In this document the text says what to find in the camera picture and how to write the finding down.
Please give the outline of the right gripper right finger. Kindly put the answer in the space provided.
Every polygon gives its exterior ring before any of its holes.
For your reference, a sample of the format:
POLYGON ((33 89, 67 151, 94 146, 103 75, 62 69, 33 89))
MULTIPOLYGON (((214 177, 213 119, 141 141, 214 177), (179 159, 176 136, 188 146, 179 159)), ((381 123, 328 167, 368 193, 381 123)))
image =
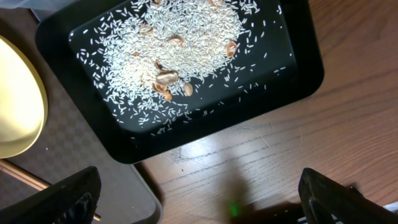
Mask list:
POLYGON ((397 223, 397 215, 321 173, 305 168, 298 184, 308 223, 397 223))

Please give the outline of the yellow plate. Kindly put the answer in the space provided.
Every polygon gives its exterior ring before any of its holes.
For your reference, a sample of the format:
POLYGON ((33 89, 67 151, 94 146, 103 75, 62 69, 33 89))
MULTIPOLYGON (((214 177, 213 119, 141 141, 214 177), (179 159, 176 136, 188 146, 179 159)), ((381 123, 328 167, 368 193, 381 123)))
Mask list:
POLYGON ((28 150, 48 115, 44 84, 31 61, 1 36, 1 158, 28 150))

